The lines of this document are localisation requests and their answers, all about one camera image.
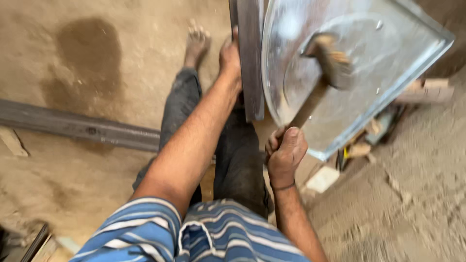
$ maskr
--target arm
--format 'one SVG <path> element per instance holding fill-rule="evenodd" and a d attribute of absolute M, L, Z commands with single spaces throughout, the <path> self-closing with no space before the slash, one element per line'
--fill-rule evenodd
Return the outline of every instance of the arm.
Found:
<path fill-rule="evenodd" d="M 274 132 L 266 144 L 266 162 L 275 196 L 277 227 L 311 261 L 327 262 L 294 186 L 295 171 L 306 154 L 308 143 L 304 140 L 302 130 L 292 127 L 285 132 L 280 145 L 277 137 L 283 133 L 283 128 Z"/>
<path fill-rule="evenodd" d="M 155 158 L 131 199 L 156 196 L 182 216 L 215 152 L 220 133 L 241 92 L 238 30 L 220 51 L 219 77 Z"/>

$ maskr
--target concrete floor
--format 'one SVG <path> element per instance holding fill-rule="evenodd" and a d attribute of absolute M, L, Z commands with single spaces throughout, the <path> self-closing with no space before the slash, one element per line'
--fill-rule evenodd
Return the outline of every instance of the concrete floor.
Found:
<path fill-rule="evenodd" d="M 458 72 L 465 62 L 462 2 L 422 0 L 457 42 L 430 71 Z M 0 0 L 0 98 L 159 128 L 179 70 L 188 21 L 211 32 L 199 75 L 207 90 L 230 34 L 226 0 Z M 377 165 L 318 203 L 309 216 L 334 261 L 465 261 L 465 70 L 455 101 L 410 117 Z M 275 129 L 256 125 L 261 146 Z M 0 143 L 0 222 L 50 223 L 83 244 L 131 195 L 151 153 L 18 130 L 29 158 Z M 386 182 L 398 181 L 412 201 Z M 65 252 L 54 261 L 64 261 Z"/>

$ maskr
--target man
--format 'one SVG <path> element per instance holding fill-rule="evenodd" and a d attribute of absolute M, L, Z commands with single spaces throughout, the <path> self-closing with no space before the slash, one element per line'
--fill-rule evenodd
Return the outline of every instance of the man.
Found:
<path fill-rule="evenodd" d="M 308 147 L 303 132 L 279 129 L 266 145 L 279 231 L 266 221 L 273 207 L 257 135 L 235 107 L 242 88 L 237 28 L 201 100 L 196 69 L 209 46 L 208 33 L 190 29 L 184 67 L 165 105 L 159 155 L 138 174 L 131 200 L 71 261 L 327 261 L 294 182 Z M 202 203 L 199 183 L 213 154 L 215 200 Z"/>

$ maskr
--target blue striped shirt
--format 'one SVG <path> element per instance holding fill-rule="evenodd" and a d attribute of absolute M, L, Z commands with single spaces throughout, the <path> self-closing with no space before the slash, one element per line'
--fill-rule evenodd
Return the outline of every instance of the blue striped shirt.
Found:
<path fill-rule="evenodd" d="M 70 261 L 308 259 L 276 227 L 233 200 L 191 206 L 182 223 L 170 202 L 145 197 L 117 209 Z"/>

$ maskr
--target dark jeans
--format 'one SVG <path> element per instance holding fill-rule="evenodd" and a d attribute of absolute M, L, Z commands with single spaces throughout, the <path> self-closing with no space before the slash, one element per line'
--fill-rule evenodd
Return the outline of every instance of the dark jeans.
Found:
<path fill-rule="evenodd" d="M 183 68 L 165 104 L 160 150 L 192 113 L 201 95 L 197 72 L 192 68 Z M 273 211 L 273 204 L 262 175 L 263 157 L 259 152 L 259 140 L 253 125 L 246 123 L 244 109 L 233 109 L 220 135 L 215 155 L 213 199 L 233 199 L 267 218 Z M 137 174 L 134 190 L 153 160 Z M 201 202 L 201 199 L 201 188 L 198 186 L 190 205 Z"/>

